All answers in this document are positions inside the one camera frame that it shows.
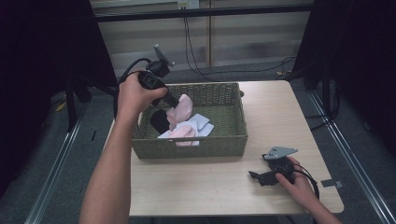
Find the black curtain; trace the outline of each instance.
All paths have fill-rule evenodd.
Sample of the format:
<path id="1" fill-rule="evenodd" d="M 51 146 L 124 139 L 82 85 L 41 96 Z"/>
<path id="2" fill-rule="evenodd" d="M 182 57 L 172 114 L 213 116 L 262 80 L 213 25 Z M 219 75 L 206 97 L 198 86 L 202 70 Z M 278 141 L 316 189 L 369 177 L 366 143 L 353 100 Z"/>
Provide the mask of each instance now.
<path id="1" fill-rule="evenodd" d="M 314 89 L 326 63 L 343 97 L 396 156 L 396 2 L 338 0 L 339 7 L 319 7 L 325 2 L 315 1 L 293 73 Z"/>
<path id="2" fill-rule="evenodd" d="M 88 0 L 7 0 L 1 5 L 3 195 L 35 147 L 51 95 L 64 91 L 70 77 L 83 75 L 104 86 L 115 86 L 116 77 L 98 24 L 82 20 L 94 16 Z"/>

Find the metal rail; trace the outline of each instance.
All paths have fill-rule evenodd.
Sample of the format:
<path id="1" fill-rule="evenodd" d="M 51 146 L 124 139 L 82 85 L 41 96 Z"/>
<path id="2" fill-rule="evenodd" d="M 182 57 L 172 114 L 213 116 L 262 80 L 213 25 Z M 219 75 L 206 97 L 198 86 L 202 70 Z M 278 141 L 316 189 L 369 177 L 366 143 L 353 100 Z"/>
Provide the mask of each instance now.
<path id="1" fill-rule="evenodd" d="M 41 222 L 44 212 L 46 211 L 47 206 L 50 202 L 52 193 L 53 191 L 55 191 L 56 183 L 58 182 L 59 176 L 61 175 L 64 163 L 78 134 L 78 130 L 81 124 L 81 118 L 85 113 L 87 104 L 88 103 L 84 104 L 82 111 L 79 114 L 78 120 L 71 132 L 67 133 L 66 138 L 64 139 L 64 144 L 59 151 L 55 163 L 53 163 L 52 165 L 52 168 L 49 172 L 46 182 L 43 185 L 43 188 L 40 191 L 40 194 L 35 199 L 35 203 L 24 222 L 25 224 L 38 224 Z"/>
<path id="2" fill-rule="evenodd" d="M 327 123 L 327 128 L 338 148 L 340 149 L 341 154 L 343 154 L 346 163 L 349 165 L 349 168 L 361 185 L 361 188 L 363 189 L 364 193 L 366 194 L 368 200 L 372 204 L 382 223 L 396 223 L 396 219 L 391 213 L 387 202 L 378 191 L 373 181 L 364 171 L 358 158 L 356 158 L 355 154 L 353 153 L 352 148 L 347 143 L 347 140 L 341 134 L 335 122 L 329 121 L 329 119 L 325 116 L 326 112 L 323 108 L 323 103 L 320 101 L 319 96 L 313 92 L 310 93 L 310 96 L 315 108 L 317 109 L 319 114 L 323 116 L 323 121 Z"/>

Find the pink cloth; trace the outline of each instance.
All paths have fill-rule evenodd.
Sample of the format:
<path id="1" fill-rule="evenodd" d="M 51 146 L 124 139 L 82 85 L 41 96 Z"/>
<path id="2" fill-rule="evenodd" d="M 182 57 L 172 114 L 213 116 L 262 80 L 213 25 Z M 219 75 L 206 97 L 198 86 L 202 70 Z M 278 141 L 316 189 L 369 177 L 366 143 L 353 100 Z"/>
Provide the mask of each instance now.
<path id="1" fill-rule="evenodd" d="M 190 125 L 182 126 L 173 132 L 169 133 L 169 138 L 183 138 L 183 137 L 195 137 L 195 130 Z M 179 147 L 187 147 L 192 144 L 192 142 L 176 142 Z"/>
<path id="2" fill-rule="evenodd" d="M 182 94 L 178 101 L 176 108 L 170 108 L 166 112 L 170 131 L 173 131 L 178 123 L 189 119 L 192 113 L 192 100 L 188 95 Z"/>

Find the white wall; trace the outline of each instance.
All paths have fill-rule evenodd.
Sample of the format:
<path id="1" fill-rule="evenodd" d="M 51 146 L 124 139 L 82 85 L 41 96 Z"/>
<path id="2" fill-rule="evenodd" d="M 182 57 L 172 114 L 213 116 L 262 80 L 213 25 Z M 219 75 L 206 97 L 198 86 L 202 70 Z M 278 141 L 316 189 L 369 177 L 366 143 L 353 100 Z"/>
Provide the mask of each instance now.
<path id="1" fill-rule="evenodd" d="M 201 0 L 205 7 L 255 7 L 312 3 L 313 0 Z M 92 0 L 96 14 L 175 10 L 170 0 Z M 188 18 L 191 43 L 199 66 L 281 61 L 296 55 L 309 12 Z M 138 57 L 155 59 L 153 46 L 160 44 L 174 69 L 185 69 L 183 19 L 117 21 L 99 24 L 116 70 Z"/>

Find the forearm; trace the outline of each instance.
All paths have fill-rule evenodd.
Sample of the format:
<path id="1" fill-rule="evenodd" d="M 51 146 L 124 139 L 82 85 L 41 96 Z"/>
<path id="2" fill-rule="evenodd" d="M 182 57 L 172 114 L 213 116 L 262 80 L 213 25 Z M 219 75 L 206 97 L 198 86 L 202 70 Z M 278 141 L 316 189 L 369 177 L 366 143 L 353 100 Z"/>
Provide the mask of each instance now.
<path id="1" fill-rule="evenodd" d="M 127 223 L 131 203 L 131 122 L 115 122 L 93 171 L 80 223 Z"/>
<path id="2" fill-rule="evenodd" d="M 318 224 L 337 224 L 341 223 L 319 200 L 314 200 L 305 207 Z"/>

